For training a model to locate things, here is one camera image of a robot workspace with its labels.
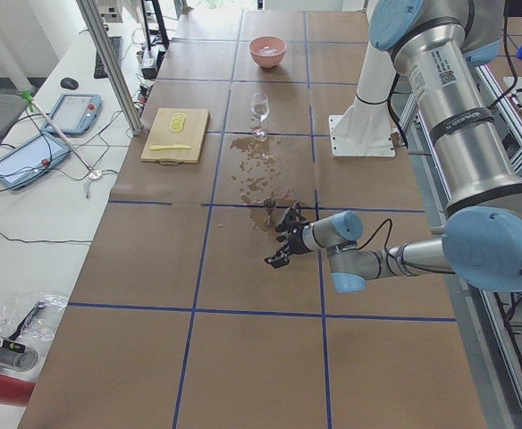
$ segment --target glass base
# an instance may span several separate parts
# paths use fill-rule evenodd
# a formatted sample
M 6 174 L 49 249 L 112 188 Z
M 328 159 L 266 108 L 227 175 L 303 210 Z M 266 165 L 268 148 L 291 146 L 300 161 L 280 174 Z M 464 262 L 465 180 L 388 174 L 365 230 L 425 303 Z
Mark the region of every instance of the glass base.
M 253 139 L 258 141 L 265 141 L 269 138 L 269 133 L 267 130 L 263 130 L 262 128 L 258 128 L 253 131 Z

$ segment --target green clip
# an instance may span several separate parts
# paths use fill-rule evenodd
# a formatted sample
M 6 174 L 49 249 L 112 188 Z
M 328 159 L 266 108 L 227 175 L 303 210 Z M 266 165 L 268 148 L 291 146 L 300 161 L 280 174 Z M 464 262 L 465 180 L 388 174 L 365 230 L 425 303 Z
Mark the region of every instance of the green clip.
M 32 95 L 30 94 L 29 91 L 22 91 L 21 92 L 21 97 L 25 100 L 27 100 L 27 102 L 29 103 L 29 109 L 31 112 L 34 112 L 34 110 L 32 110 Z

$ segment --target red cylinder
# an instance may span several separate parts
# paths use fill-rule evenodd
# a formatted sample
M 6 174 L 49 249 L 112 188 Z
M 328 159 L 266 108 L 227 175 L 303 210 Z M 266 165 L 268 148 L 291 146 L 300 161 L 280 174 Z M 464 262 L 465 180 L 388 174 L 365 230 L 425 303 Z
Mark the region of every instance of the red cylinder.
M 25 407 L 34 388 L 34 383 L 0 375 L 0 404 Z

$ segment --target blue joint cover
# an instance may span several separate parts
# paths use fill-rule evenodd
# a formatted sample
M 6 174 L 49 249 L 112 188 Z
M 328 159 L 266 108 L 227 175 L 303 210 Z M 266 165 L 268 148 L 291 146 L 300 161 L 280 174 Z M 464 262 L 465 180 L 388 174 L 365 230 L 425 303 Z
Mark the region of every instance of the blue joint cover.
M 366 287 L 365 279 L 355 274 L 332 273 L 333 285 L 339 293 L 358 292 Z
M 333 214 L 334 229 L 346 240 L 356 241 L 362 237 L 362 221 L 355 212 Z
M 381 0 L 370 20 L 369 37 L 380 51 L 388 51 L 412 29 L 424 0 Z
M 468 67 L 478 67 L 480 65 L 488 64 L 495 59 L 500 53 L 501 41 L 495 40 L 489 45 L 478 47 L 473 51 L 464 53 L 464 58 Z
M 522 291 L 522 219 L 496 207 L 460 210 L 446 224 L 443 253 L 479 289 Z

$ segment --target bowl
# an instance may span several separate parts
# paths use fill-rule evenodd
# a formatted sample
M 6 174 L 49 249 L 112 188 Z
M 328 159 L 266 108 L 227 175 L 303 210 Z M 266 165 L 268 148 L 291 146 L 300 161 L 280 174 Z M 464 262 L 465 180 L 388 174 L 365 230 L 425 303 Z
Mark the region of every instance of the bowl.
M 264 69 L 270 69 L 280 63 L 287 51 L 287 44 L 280 38 L 263 36 L 249 43 L 251 58 Z

